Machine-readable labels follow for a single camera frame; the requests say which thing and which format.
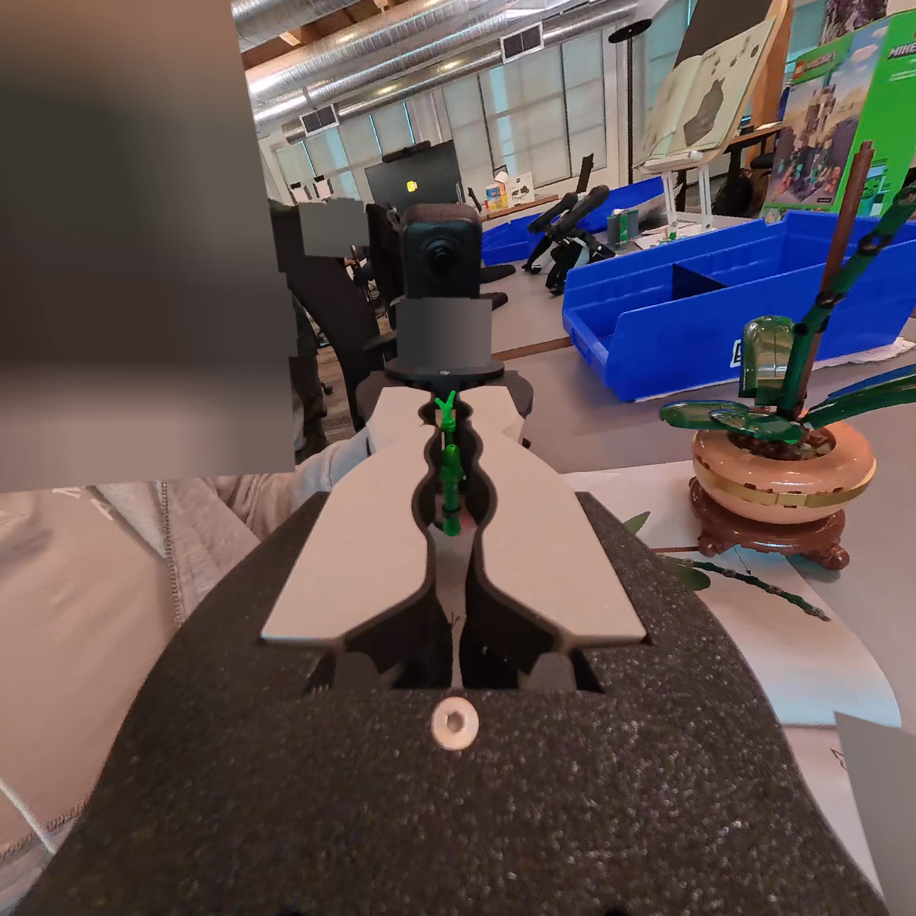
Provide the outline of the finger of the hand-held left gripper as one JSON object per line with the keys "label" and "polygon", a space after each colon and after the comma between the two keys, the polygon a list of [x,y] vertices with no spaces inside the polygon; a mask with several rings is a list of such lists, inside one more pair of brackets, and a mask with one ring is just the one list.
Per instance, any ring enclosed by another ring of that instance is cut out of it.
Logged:
{"label": "finger of the hand-held left gripper", "polygon": [[484,452],[494,445],[501,452],[526,452],[522,444],[524,418],[506,386],[478,386],[465,390],[465,429]]}
{"label": "finger of the hand-held left gripper", "polygon": [[384,387],[367,421],[370,453],[411,445],[422,450],[433,427],[422,411],[429,405],[428,391],[408,386]]}

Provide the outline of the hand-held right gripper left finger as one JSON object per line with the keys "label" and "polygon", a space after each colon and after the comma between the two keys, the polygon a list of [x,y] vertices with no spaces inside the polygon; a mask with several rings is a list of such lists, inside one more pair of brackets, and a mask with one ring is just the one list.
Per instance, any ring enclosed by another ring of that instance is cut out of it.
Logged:
{"label": "hand-held right gripper left finger", "polygon": [[328,495],[261,636],[388,670],[421,654],[444,620],[435,550],[421,498],[433,483],[438,429],[408,429],[350,471]]}

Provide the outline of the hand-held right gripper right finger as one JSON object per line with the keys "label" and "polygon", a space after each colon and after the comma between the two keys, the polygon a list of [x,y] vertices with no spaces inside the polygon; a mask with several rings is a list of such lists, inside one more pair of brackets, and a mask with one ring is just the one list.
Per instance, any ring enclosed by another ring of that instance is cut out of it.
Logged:
{"label": "hand-held right gripper right finger", "polygon": [[475,535],[463,645],[531,670],[550,652],[644,642],[646,628],[573,489],[496,425],[467,423],[464,433]]}

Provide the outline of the green toy flower stem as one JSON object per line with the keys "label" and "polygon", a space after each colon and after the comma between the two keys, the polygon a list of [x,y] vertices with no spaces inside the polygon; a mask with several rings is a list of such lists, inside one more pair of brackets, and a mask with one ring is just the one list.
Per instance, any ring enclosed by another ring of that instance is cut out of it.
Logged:
{"label": "green toy flower stem", "polygon": [[462,533],[461,486],[465,480],[461,450],[456,441],[456,395],[457,392],[452,390],[444,400],[438,397],[435,399],[438,408],[437,428],[441,440],[441,530],[448,537],[457,537]]}

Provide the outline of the person's left forearm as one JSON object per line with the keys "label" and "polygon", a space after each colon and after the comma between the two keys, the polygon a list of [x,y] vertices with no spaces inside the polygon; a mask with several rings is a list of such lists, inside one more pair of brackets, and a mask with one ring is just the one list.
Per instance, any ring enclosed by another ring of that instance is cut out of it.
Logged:
{"label": "person's left forearm", "polygon": [[297,509],[313,495],[328,493],[373,453],[367,427],[347,440],[333,442],[298,464],[291,483],[291,505]]}

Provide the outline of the grey desk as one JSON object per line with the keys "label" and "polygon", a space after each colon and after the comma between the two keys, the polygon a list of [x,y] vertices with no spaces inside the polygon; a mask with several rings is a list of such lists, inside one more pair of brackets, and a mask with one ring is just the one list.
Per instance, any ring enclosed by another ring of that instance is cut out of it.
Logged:
{"label": "grey desk", "polygon": [[[623,403],[560,349],[510,363],[533,384],[524,427],[533,451],[559,473],[610,471],[687,462],[691,433],[658,420],[660,401]],[[875,658],[899,706],[900,727],[914,734],[914,406],[853,420],[871,443],[877,471],[846,510],[842,544],[851,557],[840,573],[788,561]],[[878,737],[886,727],[878,725]]]}

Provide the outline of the blue storage bin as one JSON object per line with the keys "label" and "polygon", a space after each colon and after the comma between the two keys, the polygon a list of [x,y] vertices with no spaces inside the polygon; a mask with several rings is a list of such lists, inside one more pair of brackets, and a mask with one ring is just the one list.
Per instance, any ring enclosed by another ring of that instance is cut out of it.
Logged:
{"label": "blue storage bin", "polygon": [[814,304],[836,222],[790,211],[575,268],[564,328],[623,401],[735,381],[746,324]]}
{"label": "blue storage bin", "polygon": [[[659,176],[612,189],[607,199],[586,214],[578,223],[578,227],[592,235],[604,233],[607,220],[614,211],[648,206],[657,198],[663,199],[663,182]],[[540,214],[520,215],[496,226],[487,223],[483,233],[483,263],[490,267],[526,261],[544,235],[543,231],[529,230],[530,224],[537,222],[540,217]]]}

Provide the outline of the black monitor on stand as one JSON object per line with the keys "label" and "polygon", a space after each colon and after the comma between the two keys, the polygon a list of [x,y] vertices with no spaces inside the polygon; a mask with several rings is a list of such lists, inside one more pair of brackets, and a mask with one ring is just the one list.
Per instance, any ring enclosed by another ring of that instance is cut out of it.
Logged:
{"label": "black monitor on stand", "polygon": [[464,202],[464,183],[452,140],[405,147],[364,170],[373,202],[403,215],[410,207]]}

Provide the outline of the tall black office chair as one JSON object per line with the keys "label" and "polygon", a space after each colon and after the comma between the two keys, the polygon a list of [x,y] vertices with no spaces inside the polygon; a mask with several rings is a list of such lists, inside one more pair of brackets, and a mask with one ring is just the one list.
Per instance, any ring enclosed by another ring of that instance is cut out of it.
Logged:
{"label": "tall black office chair", "polygon": [[301,463],[328,445],[312,324],[326,337],[343,373],[351,420],[364,428],[356,389],[372,372],[384,367],[380,349],[365,347],[380,336],[374,308],[358,292],[340,258],[306,255],[299,211],[269,197],[274,246],[281,274],[295,300],[297,354],[290,358],[291,384],[302,406],[300,428],[294,435],[296,460]]}

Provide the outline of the black white handheld tool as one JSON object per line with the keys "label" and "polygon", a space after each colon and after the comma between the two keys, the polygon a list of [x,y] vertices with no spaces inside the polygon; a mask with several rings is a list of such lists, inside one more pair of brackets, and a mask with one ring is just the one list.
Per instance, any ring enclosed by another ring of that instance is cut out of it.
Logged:
{"label": "black white handheld tool", "polygon": [[614,257],[612,249],[579,225],[606,202],[609,194],[610,189],[606,185],[596,186],[584,197],[569,192],[529,224],[529,233],[541,234],[542,237],[522,269],[536,276],[542,272],[547,261],[552,260],[553,265],[545,279],[545,287],[552,295],[560,296],[565,292],[568,275],[573,269]]}

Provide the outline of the open instruction booklet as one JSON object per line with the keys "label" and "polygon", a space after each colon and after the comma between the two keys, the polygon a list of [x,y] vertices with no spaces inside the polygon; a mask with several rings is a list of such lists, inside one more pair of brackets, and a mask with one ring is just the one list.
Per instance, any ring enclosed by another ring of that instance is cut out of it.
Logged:
{"label": "open instruction booklet", "polygon": [[[691,464],[680,462],[572,473],[564,480],[594,495],[623,522],[647,514],[637,534],[650,548],[704,562],[700,554],[681,551],[695,545],[700,533],[689,499],[692,477]],[[862,641],[787,559],[734,549],[712,562],[795,594],[828,617],[818,619],[781,596],[718,572],[709,571],[710,585],[698,592],[762,684],[822,814],[879,889],[833,714],[900,727],[890,684]]]}

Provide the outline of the toy brick potted plant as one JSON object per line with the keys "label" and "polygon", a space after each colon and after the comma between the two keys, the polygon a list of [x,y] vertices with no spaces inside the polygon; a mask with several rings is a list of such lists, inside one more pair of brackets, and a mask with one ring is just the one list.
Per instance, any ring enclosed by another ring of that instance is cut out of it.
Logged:
{"label": "toy brick potted plant", "polygon": [[677,429],[694,431],[691,509],[701,525],[697,551],[715,557],[734,547],[799,555],[841,571],[845,507],[876,474],[876,456],[850,418],[912,404],[914,365],[876,375],[807,407],[808,384],[830,318],[914,212],[905,183],[879,221],[846,250],[862,201],[874,145],[855,153],[818,294],[804,317],[762,316],[743,332],[739,396],[682,400],[659,410]]}

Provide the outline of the black floor lamp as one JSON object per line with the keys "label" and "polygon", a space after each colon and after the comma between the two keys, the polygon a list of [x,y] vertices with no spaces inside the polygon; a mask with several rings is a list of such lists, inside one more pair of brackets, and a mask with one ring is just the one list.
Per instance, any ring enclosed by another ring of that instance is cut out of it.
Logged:
{"label": "black floor lamp", "polygon": [[620,29],[613,32],[608,38],[608,43],[622,54],[625,55],[625,185],[630,186],[634,182],[635,167],[635,129],[638,127],[638,121],[641,115],[637,112],[637,92],[636,88],[640,77],[636,73],[637,57],[642,51],[644,41],[642,36],[647,32],[652,24],[650,18],[637,18]]}

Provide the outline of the open book on easel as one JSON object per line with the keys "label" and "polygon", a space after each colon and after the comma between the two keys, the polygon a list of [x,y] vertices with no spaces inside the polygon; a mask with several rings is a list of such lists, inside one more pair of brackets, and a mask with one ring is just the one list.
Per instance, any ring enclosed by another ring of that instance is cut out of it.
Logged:
{"label": "open book on easel", "polygon": [[693,165],[727,143],[774,24],[774,17],[761,19],[671,71],[658,90],[637,166]]}

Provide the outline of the green toy set box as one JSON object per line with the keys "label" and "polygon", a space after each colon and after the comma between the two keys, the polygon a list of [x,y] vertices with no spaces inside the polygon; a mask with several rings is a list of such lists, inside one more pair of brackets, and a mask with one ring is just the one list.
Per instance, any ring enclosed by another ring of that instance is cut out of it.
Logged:
{"label": "green toy set box", "polygon": [[878,217],[914,167],[914,8],[797,58],[761,218],[839,212],[852,159],[866,142],[873,157],[857,214]]}

